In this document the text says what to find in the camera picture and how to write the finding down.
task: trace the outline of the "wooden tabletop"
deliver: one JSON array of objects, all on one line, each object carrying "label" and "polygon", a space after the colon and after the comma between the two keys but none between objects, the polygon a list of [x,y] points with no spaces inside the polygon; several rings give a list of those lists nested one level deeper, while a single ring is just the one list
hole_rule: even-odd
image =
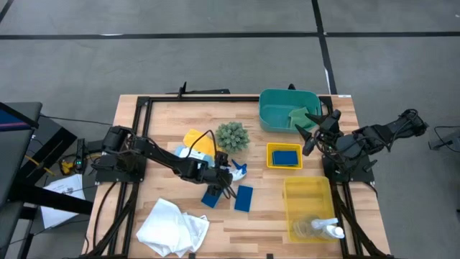
[{"label": "wooden tabletop", "polygon": [[[120,96],[114,125],[132,126],[137,97],[137,95]],[[333,107],[341,111],[341,131],[346,134],[358,129],[352,99],[342,96],[331,96],[331,98]],[[180,180],[170,169],[149,161],[144,182],[139,188],[129,257],[161,258],[136,238],[137,231],[161,197],[176,204],[182,212],[197,217],[206,215],[211,222],[205,240],[196,253],[197,258],[266,258],[267,253],[273,253],[275,258],[341,258],[339,242],[329,244],[289,242],[282,198],[283,180],[288,176],[323,176],[321,154],[314,150],[310,156],[304,156],[302,170],[269,169],[265,162],[268,142],[303,144],[303,140],[297,134],[264,132],[259,126],[257,102],[154,103],[149,137],[161,147],[173,152],[177,146],[182,145],[183,137],[189,129],[202,132],[209,129],[215,131],[221,123],[232,121],[241,122],[244,128],[248,129],[251,141],[247,150],[231,157],[248,165],[246,178],[233,187],[237,190],[238,185],[243,184],[254,188],[251,211],[249,213],[235,211],[235,200],[224,197],[221,197],[215,209],[210,209],[201,203],[206,185],[195,185]],[[103,205],[98,223],[98,241],[114,220],[119,185],[118,183],[112,189]],[[105,183],[98,187],[86,233],[89,240],[93,239],[96,213],[109,186],[110,183]],[[352,183],[351,194],[358,223],[381,251],[390,253],[375,193],[362,183]],[[346,224],[350,253],[354,253],[351,232],[347,226]],[[116,253],[121,252],[124,228],[123,224],[117,237]]]}]

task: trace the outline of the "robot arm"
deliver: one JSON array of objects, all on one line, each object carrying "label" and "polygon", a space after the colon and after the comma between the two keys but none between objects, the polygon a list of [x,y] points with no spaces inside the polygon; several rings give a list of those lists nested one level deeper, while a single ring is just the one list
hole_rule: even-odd
[{"label": "robot arm", "polygon": [[[390,151],[397,139],[423,135],[428,127],[414,109],[404,111],[394,122],[366,126],[350,135],[344,135],[339,129],[339,110],[323,117],[311,114],[306,116],[318,124],[319,129],[312,136],[311,133],[297,127],[305,140],[303,154],[308,156],[314,147],[317,147],[322,153],[333,158],[343,172],[356,164],[350,162],[358,161],[365,155],[375,154],[384,147]],[[373,161],[365,170],[368,171],[375,162]]]},{"label": "robot arm", "polygon": [[126,127],[111,127],[103,139],[102,150],[112,156],[112,163],[99,166],[130,173],[137,167],[139,157],[148,158],[170,168],[184,181],[208,184],[208,192],[211,195],[229,187],[233,177],[226,169],[229,166],[226,153],[218,151],[215,156],[215,167],[209,168],[208,162],[204,160],[179,158],[162,149],[150,138],[136,136],[132,129]]}]

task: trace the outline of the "white cloth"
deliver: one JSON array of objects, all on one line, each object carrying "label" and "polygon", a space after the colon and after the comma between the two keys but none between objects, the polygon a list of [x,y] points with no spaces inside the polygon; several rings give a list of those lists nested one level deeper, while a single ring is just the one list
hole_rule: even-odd
[{"label": "white cloth", "polygon": [[206,216],[181,214],[173,203],[158,199],[136,236],[162,257],[176,253],[181,258],[188,250],[198,250],[208,228]]}]

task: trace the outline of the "blue block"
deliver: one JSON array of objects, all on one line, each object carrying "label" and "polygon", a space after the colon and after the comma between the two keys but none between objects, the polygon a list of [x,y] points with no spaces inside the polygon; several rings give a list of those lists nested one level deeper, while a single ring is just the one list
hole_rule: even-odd
[{"label": "blue block", "polygon": [[251,207],[252,187],[239,186],[236,195],[235,210],[249,212]]},{"label": "blue block", "polygon": [[273,165],[298,165],[297,152],[273,151]]},{"label": "blue block", "polygon": [[203,198],[201,199],[201,202],[203,202],[204,204],[214,209],[214,207],[217,204],[217,201],[219,201],[219,198],[221,197],[221,194],[222,194],[222,191],[220,191],[217,195],[212,196],[206,192]]}]

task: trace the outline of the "gray carpet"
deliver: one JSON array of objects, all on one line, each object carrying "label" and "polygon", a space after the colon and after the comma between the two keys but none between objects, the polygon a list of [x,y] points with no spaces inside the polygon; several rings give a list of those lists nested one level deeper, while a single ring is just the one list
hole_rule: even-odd
[{"label": "gray carpet", "polygon": [[[6,0],[0,0],[0,6]],[[327,32],[460,31],[459,1],[320,0]],[[15,0],[4,34],[315,31],[304,0]],[[396,142],[374,167],[392,254],[458,258],[459,154],[430,151],[436,125],[460,125],[460,38],[328,38],[339,94],[354,98],[360,125],[383,124],[415,108],[428,134]],[[0,40],[1,101],[41,101],[49,116],[111,122],[120,94],[229,88],[328,93],[317,38],[199,40]],[[88,140],[106,127],[62,122]],[[93,184],[85,178],[83,185]],[[95,189],[86,190],[93,199]],[[77,256],[86,223],[34,238],[30,258]],[[20,222],[13,237],[22,236]],[[33,232],[42,229],[35,220]],[[10,247],[15,258],[20,244]]]}]

